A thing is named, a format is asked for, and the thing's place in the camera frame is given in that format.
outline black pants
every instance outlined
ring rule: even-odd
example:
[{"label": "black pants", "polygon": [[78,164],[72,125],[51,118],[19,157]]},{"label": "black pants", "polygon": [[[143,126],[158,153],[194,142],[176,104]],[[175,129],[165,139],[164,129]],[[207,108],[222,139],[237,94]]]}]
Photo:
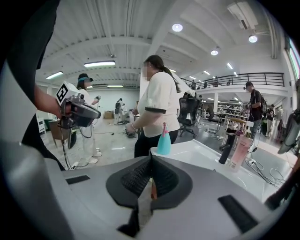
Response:
[{"label": "black pants", "polygon": [[63,165],[59,162],[59,160],[44,145],[44,142],[39,134],[38,121],[36,115],[33,116],[30,124],[28,125],[24,137],[22,139],[22,143],[24,145],[28,145],[35,148],[43,155],[43,157],[55,160],[58,166],[60,167],[60,170],[65,170]]},{"label": "black pants", "polygon": [[[178,130],[169,132],[171,144],[173,144],[177,138]],[[161,134],[155,137],[146,137],[144,132],[135,143],[135,158],[141,156],[149,156],[150,148],[158,146],[158,141]]]}]

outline white sink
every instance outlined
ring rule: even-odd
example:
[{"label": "white sink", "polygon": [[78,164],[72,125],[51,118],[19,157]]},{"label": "white sink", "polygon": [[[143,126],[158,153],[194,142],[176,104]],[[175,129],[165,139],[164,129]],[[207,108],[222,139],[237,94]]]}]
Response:
[{"label": "white sink", "polygon": [[230,161],[229,159],[227,159],[225,165],[220,164],[218,161],[221,154],[196,140],[173,144],[171,146],[171,152],[168,155],[160,155],[156,151],[156,147],[151,148],[151,153],[153,155],[172,158],[195,166],[215,170],[232,182],[246,189],[261,202],[264,202],[269,195],[276,191],[273,186],[267,186],[267,183],[262,178],[251,173],[244,167],[240,167],[237,172],[231,171],[227,166],[227,163]]}]

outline bracelet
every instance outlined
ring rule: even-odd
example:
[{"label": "bracelet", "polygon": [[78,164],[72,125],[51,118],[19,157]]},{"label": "bracelet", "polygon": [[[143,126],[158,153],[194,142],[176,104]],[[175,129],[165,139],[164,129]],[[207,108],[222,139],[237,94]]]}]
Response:
[{"label": "bracelet", "polygon": [[133,122],[131,123],[131,126],[132,126],[132,128],[133,128],[134,130],[136,130],[136,128],[133,126]]}]

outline cardboard box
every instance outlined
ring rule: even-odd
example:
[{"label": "cardboard box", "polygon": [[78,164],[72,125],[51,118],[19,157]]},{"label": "cardboard box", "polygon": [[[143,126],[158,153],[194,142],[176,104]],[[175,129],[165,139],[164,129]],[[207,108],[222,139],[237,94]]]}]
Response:
[{"label": "cardboard box", "polygon": [[105,119],[113,119],[114,118],[113,111],[105,111],[104,112],[104,118]]}]

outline blue spray bottle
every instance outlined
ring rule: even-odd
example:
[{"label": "blue spray bottle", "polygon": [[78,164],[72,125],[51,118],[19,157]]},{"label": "blue spray bottle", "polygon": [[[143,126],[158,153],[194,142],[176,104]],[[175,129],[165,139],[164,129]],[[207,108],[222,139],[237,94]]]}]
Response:
[{"label": "blue spray bottle", "polygon": [[164,130],[161,134],[158,145],[157,145],[157,153],[162,155],[167,155],[171,150],[171,139],[169,135],[169,131],[167,130],[167,124],[164,122]]}]

